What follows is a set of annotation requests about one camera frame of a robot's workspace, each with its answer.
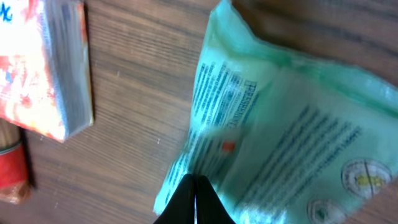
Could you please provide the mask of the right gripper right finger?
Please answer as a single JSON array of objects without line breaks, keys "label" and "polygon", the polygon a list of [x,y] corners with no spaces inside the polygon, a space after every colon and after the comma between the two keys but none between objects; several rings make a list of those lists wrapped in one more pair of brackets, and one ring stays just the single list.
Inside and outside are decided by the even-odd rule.
[{"label": "right gripper right finger", "polygon": [[198,224],[235,224],[207,177],[198,176],[195,188]]}]

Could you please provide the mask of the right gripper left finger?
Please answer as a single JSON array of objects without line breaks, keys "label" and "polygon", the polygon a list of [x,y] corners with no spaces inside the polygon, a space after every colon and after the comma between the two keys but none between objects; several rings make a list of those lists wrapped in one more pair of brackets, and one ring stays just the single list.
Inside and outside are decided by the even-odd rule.
[{"label": "right gripper left finger", "polygon": [[186,174],[154,224],[194,224],[195,179]]}]

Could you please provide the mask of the green wet wipes packet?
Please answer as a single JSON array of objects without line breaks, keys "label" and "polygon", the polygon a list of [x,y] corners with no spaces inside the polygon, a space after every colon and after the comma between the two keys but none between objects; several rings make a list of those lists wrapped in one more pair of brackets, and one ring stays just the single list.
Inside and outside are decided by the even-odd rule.
[{"label": "green wet wipes packet", "polygon": [[207,177],[236,223],[341,223],[397,177],[397,88],[258,39],[221,1],[156,214],[187,174]]}]

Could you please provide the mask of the orange spaghetti packet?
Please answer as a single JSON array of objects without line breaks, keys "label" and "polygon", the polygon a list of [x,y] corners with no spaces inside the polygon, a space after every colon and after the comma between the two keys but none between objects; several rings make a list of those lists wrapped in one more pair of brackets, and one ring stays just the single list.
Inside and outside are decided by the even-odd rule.
[{"label": "orange spaghetti packet", "polygon": [[21,203],[29,196],[29,173],[19,127],[1,119],[1,201]]}]

